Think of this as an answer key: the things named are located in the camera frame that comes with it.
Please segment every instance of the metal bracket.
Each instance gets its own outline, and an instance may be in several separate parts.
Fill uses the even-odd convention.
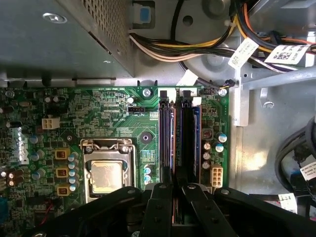
[[[273,106],[275,105],[269,99],[269,89],[267,87],[261,89],[260,103],[261,103],[262,108],[273,108]]]

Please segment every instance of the yellow wire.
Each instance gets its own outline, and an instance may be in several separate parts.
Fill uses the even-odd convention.
[[[247,35],[245,34],[245,32],[242,30],[238,18],[237,18],[237,20],[236,20],[236,23],[237,23],[238,30],[239,30],[239,32],[241,33],[242,37],[247,38],[248,36],[247,36]],[[272,50],[267,49],[267,48],[264,48],[264,47],[262,47],[262,46],[259,46],[259,49],[262,50],[262,51],[268,52],[268,53],[271,53],[271,52],[272,52]]]
[[[229,35],[233,32],[236,24],[236,17],[233,18],[233,26],[231,27],[231,30],[229,32]],[[191,48],[191,47],[210,47],[214,45],[220,38],[204,42],[204,43],[196,43],[196,44],[188,44],[188,45],[175,45],[175,44],[166,44],[166,43],[155,43],[155,45],[161,46],[161,47],[170,47],[170,48]]]

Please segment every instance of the mounting hole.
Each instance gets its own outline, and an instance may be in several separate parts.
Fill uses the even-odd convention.
[[[183,17],[182,22],[185,26],[191,26],[193,24],[193,18],[192,16],[185,16]]]

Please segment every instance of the barcode label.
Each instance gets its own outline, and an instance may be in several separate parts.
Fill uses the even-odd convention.
[[[300,171],[306,181],[316,178],[316,161],[304,166]]]
[[[310,45],[279,45],[267,57],[265,63],[298,64]]]
[[[297,203],[293,193],[279,194],[278,199],[283,209],[297,214]]]
[[[250,38],[245,38],[244,41],[236,49],[235,53],[228,61],[228,65],[237,69],[240,69],[250,58],[250,56],[256,51],[259,45]]]

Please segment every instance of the label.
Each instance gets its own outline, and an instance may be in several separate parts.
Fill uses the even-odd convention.
[[[316,161],[304,166],[300,171],[306,181],[316,178]]]
[[[184,73],[183,77],[179,80],[177,85],[191,86],[196,83],[197,79],[198,76],[188,69]]]
[[[233,53],[232,57],[228,61],[228,65],[237,69],[240,69],[250,58],[250,56],[256,51],[259,45],[250,38],[245,38],[244,41]]]
[[[284,210],[291,211],[297,214],[297,204],[293,193],[279,194],[278,198],[280,199],[281,207]]]
[[[298,64],[309,47],[309,44],[279,45],[270,53],[265,63]]]

